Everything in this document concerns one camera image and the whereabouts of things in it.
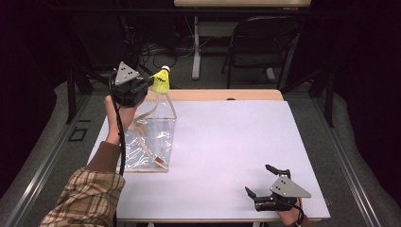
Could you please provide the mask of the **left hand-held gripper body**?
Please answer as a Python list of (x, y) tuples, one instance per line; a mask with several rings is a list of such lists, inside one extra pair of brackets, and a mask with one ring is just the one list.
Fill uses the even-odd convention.
[(140, 91), (141, 82), (139, 73), (124, 62), (120, 62), (117, 71), (112, 76), (111, 95), (114, 101), (124, 107), (134, 107), (148, 94)]

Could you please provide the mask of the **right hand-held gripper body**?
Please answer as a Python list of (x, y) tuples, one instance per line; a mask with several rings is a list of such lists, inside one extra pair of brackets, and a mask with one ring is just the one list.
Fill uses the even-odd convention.
[(270, 186), (271, 194), (267, 197), (256, 197), (256, 211), (287, 211), (299, 198), (310, 198), (311, 194), (290, 178), (290, 170), (281, 170), (277, 180)]

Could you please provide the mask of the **yellow shuttlecock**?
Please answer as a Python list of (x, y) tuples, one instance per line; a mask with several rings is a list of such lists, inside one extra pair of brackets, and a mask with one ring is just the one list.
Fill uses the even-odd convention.
[(150, 89), (158, 94), (166, 94), (169, 91), (169, 74), (170, 68), (168, 66), (163, 66), (161, 70), (150, 77), (152, 85)]

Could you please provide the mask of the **clear bag with beige trim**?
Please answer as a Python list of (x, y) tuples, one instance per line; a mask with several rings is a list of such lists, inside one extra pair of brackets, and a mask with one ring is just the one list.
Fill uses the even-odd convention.
[(168, 172), (176, 119), (169, 95), (150, 91), (126, 132), (125, 172)]

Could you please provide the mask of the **person's right hand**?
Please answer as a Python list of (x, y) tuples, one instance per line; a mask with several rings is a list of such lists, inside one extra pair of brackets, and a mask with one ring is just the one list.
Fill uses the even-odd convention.
[(286, 227), (300, 227), (305, 220), (302, 209), (302, 200), (298, 199), (294, 206), (287, 211), (277, 211), (277, 214)]

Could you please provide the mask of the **person's left hand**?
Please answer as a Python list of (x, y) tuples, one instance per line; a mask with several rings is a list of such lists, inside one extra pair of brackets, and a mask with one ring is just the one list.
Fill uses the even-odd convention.
[(108, 120), (108, 134), (105, 141), (110, 144), (119, 145), (120, 133), (124, 134), (128, 130), (141, 103), (134, 107), (117, 106), (117, 109), (115, 109), (111, 96), (106, 96), (104, 105)]

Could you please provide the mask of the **black metal stand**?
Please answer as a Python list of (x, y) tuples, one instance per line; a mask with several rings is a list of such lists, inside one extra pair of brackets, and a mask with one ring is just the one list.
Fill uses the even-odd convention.
[(309, 96), (319, 97), (323, 91), (325, 91), (324, 96), (324, 112), (323, 116), (326, 120), (327, 124), (333, 128), (333, 99), (334, 99), (334, 84), (335, 84), (335, 73), (334, 69), (318, 69), (312, 72), (311, 74), (299, 78), (296, 81), (285, 85), (284, 87), (280, 88), (279, 91), (282, 94), (290, 92), (291, 90), (299, 87), (303, 83), (307, 82), (308, 80), (313, 79), (314, 82), (309, 89)]
[(77, 114), (76, 88), (78, 88), (84, 95), (90, 95), (94, 91), (94, 88), (90, 82), (91, 79), (94, 79), (105, 85), (108, 84), (108, 80), (105, 77), (102, 77), (94, 70), (91, 70), (86, 66), (72, 66), (69, 69), (66, 81), (68, 98), (67, 124), (70, 124)]

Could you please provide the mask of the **white desk with metal legs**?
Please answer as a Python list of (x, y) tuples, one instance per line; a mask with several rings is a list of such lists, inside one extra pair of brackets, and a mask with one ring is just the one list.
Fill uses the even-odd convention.
[[(185, 9), (262, 9), (262, 8), (308, 8), (311, 0), (174, 0), (174, 6)], [(194, 17), (194, 60), (192, 79), (201, 75), (201, 43), (200, 37), (229, 37), (234, 30), (235, 22), (203, 22)]]

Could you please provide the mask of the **black folding chair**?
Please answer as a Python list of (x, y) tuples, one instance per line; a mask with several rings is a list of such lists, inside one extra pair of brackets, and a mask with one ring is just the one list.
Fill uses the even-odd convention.
[(279, 89), (292, 42), (302, 31), (303, 22), (294, 17), (255, 16), (235, 26), (221, 72), (228, 69), (226, 87), (231, 87), (232, 69), (279, 68)]

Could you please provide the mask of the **aluminium floor rail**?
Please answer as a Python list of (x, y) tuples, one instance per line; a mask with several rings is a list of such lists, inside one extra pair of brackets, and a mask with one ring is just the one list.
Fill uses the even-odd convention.
[(23, 227), (26, 217), (44, 190), (49, 176), (69, 143), (75, 126), (82, 117), (92, 96), (80, 96), (76, 114), (69, 123), (67, 100), (59, 97), (56, 107), (46, 124), (38, 142), (30, 152), (22, 169), (17, 174), (5, 196), (0, 200), (0, 227)]
[(348, 183), (348, 187), (350, 188), (350, 191), (367, 227), (382, 227), (382, 224), (375, 213), (373, 205), (368, 199), (368, 195), (365, 189), (362, 187), (355, 169), (351, 165), (348, 154), (342, 142), (340, 141), (336, 129), (332, 128), (325, 118), (323, 103), (317, 98), (312, 98), (311, 101), (315, 110), (318, 112), (318, 116), (323, 123), (325, 131), (328, 133), (334, 145), (336, 159), (338, 160), (344, 178)]

